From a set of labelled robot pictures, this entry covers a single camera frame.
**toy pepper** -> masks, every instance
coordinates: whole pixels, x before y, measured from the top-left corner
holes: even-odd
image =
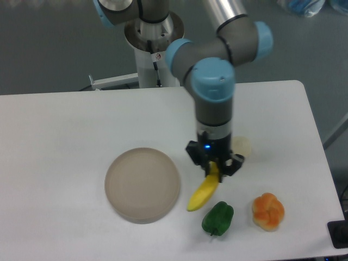
[[[202,228],[210,235],[221,236],[231,224],[234,210],[226,202],[220,201],[209,211],[202,221]]]

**beige bowl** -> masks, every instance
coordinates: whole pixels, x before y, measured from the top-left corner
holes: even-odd
[[[152,148],[135,148],[120,155],[105,177],[105,193],[126,220],[151,223],[165,216],[180,191],[173,161]]]

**black cable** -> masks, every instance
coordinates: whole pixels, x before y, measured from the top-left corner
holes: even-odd
[[[341,195],[340,195],[340,197],[339,197],[339,202],[341,202],[342,201],[342,198],[343,198],[343,195],[344,195],[344,192],[346,192],[346,190],[348,189],[348,184],[347,184],[347,186],[344,188],[344,190],[342,191],[342,193],[341,193]]]
[[[150,54],[154,54],[154,51],[152,48],[152,42],[150,40],[147,40],[147,48],[150,51]],[[154,67],[154,70],[155,70],[156,76],[157,76],[157,86],[162,87],[162,83],[161,83],[161,79],[159,77],[158,66],[157,66],[156,61],[153,62],[153,67]]]
[[[87,90],[88,88],[91,88],[91,87],[92,87],[92,85],[90,84],[90,85],[86,86],[85,88],[82,88],[82,89],[79,90],[79,91],[84,91],[84,90]]]
[[[141,19],[143,14],[144,14],[144,10],[142,8],[142,2],[141,0],[137,0],[137,3],[138,3],[138,9],[139,9],[139,18]]]

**metal cylinder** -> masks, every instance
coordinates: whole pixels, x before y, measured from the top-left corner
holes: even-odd
[[[125,9],[121,9],[121,7],[112,7],[110,5],[105,4],[105,0],[94,0],[94,2],[97,2],[97,5],[99,7],[102,7],[101,9],[101,14],[102,16],[106,17],[106,20],[108,20],[108,22],[110,22],[112,25],[116,25],[116,24],[120,24],[120,23],[124,23],[127,21],[131,21],[133,19],[136,19],[137,17],[139,17],[139,6],[138,6],[138,2],[137,1],[131,1],[130,5],[125,8]],[[110,9],[117,9],[120,11],[114,11],[114,10],[110,10],[107,9],[102,2],[108,6]]]
[[[169,0],[141,0],[140,19],[148,23],[160,23],[169,13]]]
[[[231,134],[232,131],[232,119],[220,126],[208,126],[204,125],[199,121],[196,121],[196,130],[198,135],[203,135],[204,132],[207,133],[207,138],[209,140],[219,140]]]
[[[134,48],[136,71],[138,72],[139,88],[155,88],[157,86],[157,75],[153,67],[153,59],[149,52]],[[157,68],[162,87],[180,86],[179,80],[175,78],[164,60],[165,52],[156,53]]]
[[[203,4],[215,30],[230,19],[246,14],[240,0],[203,0]]]
[[[127,9],[133,0],[98,0],[100,4],[110,11],[121,12]]]
[[[174,25],[171,16],[168,16],[166,20],[161,23],[146,23],[140,20],[140,33],[139,38],[147,41],[166,41],[165,36],[170,36],[173,33]]]

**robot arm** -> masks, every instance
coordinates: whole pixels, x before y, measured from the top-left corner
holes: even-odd
[[[197,142],[187,151],[196,165],[209,173],[210,161],[231,176],[244,157],[231,150],[234,66],[268,55],[273,47],[270,29],[253,23],[243,5],[235,0],[204,0],[216,28],[216,38],[205,45],[189,40],[174,41],[166,51],[166,62],[195,101]]]

